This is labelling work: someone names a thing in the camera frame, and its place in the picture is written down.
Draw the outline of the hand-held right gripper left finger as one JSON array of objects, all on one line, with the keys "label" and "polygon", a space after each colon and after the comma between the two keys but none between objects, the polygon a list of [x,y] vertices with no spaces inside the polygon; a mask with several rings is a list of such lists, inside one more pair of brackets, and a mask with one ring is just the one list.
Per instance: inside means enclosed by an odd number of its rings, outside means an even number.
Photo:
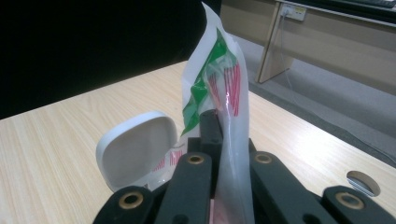
[{"label": "hand-held right gripper left finger", "polygon": [[200,115],[199,136],[188,139],[189,152],[201,152],[209,156],[219,156],[223,143],[222,130],[215,109]]}]

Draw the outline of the pink and white plastic bag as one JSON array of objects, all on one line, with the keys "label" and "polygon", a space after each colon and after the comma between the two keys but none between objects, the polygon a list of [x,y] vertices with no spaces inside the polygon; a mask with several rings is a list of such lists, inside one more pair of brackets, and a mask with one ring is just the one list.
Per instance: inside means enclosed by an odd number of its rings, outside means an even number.
[{"label": "pink and white plastic bag", "polygon": [[249,173],[248,72],[243,52],[225,32],[221,20],[204,6],[205,31],[182,74],[184,130],[156,169],[168,180],[187,141],[201,128],[199,116],[209,109],[219,118],[223,141],[219,177],[215,186],[210,224],[254,224]]}]

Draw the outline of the clear jar with white lid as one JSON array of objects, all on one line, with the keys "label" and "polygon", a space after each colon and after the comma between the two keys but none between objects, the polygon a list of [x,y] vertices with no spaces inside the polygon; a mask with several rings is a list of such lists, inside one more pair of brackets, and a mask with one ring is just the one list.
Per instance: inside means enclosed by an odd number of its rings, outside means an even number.
[{"label": "clear jar with white lid", "polygon": [[155,190],[170,180],[186,152],[174,121],[163,112],[150,111],[105,133],[97,144],[96,160],[112,191],[128,186]]}]

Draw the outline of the beige desk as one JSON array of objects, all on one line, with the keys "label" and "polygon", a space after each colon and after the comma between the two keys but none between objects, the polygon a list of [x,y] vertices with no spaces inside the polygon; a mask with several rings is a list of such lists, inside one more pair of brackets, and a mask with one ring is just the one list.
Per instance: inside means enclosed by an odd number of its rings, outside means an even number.
[{"label": "beige desk", "polygon": [[[284,4],[305,7],[303,21],[280,15]],[[263,83],[297,59],[396,95],[396,7],[340,0],[222,0],[225,29],[264,47],[255,81]]]}]

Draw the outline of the white power socket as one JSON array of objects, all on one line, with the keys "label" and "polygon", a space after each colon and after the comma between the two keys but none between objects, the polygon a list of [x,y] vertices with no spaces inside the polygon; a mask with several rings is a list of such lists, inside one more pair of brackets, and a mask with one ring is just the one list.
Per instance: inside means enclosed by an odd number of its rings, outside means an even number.
[{"label": "white power socket", "polygon": [[281,8],[280,15],[296,21],[303,21],[306,11],[307,9],[305,7],[297,7],[295,5],[284,4]]}]

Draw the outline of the black curtain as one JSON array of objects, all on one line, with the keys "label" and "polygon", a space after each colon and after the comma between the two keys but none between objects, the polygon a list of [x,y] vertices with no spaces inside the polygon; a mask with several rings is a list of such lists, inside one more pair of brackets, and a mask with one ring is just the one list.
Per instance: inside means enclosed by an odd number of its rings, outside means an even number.
[{"label": "black curtain", "polygon": [[0,0],[0,119],[187,60],[222,0]]}]

